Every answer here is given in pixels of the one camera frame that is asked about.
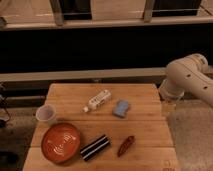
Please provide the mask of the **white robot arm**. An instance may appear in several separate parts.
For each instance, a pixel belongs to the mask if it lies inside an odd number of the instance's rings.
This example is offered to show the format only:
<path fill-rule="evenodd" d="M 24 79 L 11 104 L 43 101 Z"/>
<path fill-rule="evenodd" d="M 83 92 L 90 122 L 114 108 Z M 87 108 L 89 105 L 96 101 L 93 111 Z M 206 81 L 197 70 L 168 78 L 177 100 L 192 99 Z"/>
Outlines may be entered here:
<path fill-rule="evenodd" d="M 165 101 L 177 101 L 188 91 L 213 108 L 213 79 L 204 74 L 207 68 L 207 59 L 199 53 L 171 61 L 159 94 Z"/>

